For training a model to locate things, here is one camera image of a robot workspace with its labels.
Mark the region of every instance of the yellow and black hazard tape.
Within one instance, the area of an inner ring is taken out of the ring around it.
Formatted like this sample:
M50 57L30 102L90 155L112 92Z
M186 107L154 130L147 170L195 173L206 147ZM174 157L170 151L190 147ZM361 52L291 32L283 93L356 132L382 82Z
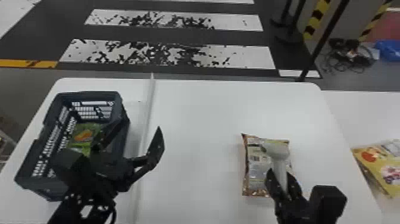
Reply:
M384 15L387 8L390 7L393 0L385 0L385 2L379 7L378 12L375 13L374 18L372 18L371 22L367 25L367 27L362 32L361 36L358 38L360 42L365 41L367 39L368 34L370 34L371 30L378 23L379 19Z
M57 61L0 59L0 67L54 69Z
M313 38L313 34L320 27L322 18L324 14L329 9L331 0L320 0L312 12L311 18L307 24L307 27L304 30L304 39L309 40Z

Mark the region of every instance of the green snack package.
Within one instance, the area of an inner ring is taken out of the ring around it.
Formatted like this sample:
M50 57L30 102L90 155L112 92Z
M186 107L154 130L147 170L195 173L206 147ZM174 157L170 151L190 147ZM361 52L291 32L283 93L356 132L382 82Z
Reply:
M90 145L94 137L101 130L101 127L102 125L97 123L76 124L67 148L80 152L86 157L89 157Z

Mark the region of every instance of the yellow snack bag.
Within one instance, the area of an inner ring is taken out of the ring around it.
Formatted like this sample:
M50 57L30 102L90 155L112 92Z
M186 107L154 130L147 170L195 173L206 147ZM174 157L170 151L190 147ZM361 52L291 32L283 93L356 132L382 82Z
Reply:
M400 193L400 157L396 149L400 142L390 141L385 144L368 145L353 148L352 152L367 178L378 185L383 193L390 197Z

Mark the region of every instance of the food package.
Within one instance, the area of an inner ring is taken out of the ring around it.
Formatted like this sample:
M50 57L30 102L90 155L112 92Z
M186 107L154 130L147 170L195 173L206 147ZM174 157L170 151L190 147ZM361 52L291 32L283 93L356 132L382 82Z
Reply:
M388 197L400 194L400 140L352 148L365 178Z
M246 149L246 171L243 178L242 195L269 197L264 181L268 170L272 168L272 160L261 143L268 142L270 147L275 145L289 147L289 140L265 139L246 134L242 134L242 138ZM286 164L288 172L292 173L290 161L287 160Z
M90 156L90 145L101 130L102 125L97 123L76 124L67 148L82 153L86 157Z

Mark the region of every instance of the red object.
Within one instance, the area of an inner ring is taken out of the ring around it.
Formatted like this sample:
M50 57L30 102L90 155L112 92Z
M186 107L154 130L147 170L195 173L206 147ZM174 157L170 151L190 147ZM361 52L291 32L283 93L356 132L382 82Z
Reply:
M374 155L372 155L371 153L367 153L367 152L362 152L361 153L361 157L365 160L367 160L370 163L373 163L376 161L376 158L373 157Z
M386 12L365 41L375 42L385 39L400 41L400 12Z

